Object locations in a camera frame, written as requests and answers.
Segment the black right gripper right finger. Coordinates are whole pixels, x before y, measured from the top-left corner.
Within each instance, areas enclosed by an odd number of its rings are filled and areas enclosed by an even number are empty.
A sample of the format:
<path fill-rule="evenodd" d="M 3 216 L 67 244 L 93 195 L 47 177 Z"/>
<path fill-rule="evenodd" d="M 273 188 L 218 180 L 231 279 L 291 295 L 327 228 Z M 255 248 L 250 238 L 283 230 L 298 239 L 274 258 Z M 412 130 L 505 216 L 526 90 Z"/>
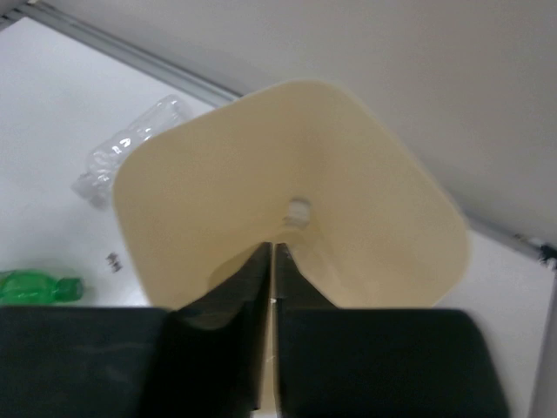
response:
<path fill-rule="evenodd" d="M 283 417 L 507 417 L 485 339 L 455 309 L 333 305 L 275 249 Z"/>

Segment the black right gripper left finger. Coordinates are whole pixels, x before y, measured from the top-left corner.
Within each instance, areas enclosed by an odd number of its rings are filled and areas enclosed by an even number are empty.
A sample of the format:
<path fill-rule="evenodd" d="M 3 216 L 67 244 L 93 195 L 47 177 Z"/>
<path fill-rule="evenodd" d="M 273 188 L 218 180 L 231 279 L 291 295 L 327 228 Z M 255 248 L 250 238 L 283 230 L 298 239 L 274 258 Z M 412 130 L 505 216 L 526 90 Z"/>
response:
<path fill-rule="evenodd" d="M 4 417 L 247 417 L 260 404 L 272 245 L 202 298 L 3 307 Z"/>

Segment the green plastic soda bottle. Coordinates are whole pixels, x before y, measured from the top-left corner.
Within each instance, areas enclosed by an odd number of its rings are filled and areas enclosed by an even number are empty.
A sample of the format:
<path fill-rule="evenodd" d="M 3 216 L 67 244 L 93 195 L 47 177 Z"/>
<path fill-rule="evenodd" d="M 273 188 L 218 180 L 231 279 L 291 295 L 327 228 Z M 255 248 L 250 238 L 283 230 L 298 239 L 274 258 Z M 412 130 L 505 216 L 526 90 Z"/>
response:
<path fill-rule="evenodd" d="M 39 270 L 1 272 L 2 305 L 53 305 L 81 300 L 80 278 L 57 278 Z"/>

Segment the small clear bottle white cap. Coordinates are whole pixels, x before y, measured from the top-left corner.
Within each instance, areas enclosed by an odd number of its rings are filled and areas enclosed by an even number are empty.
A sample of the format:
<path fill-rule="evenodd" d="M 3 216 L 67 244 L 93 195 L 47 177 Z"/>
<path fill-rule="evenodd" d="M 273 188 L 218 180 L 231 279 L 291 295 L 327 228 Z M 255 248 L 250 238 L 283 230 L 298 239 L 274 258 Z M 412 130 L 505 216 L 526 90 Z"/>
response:
<path fill-rule="evenodd" d="M 314 245 L 322 238 L 319 217 L 307 199 L 289 201 L 279 234 L 280 241 L 289 245 Z"/>

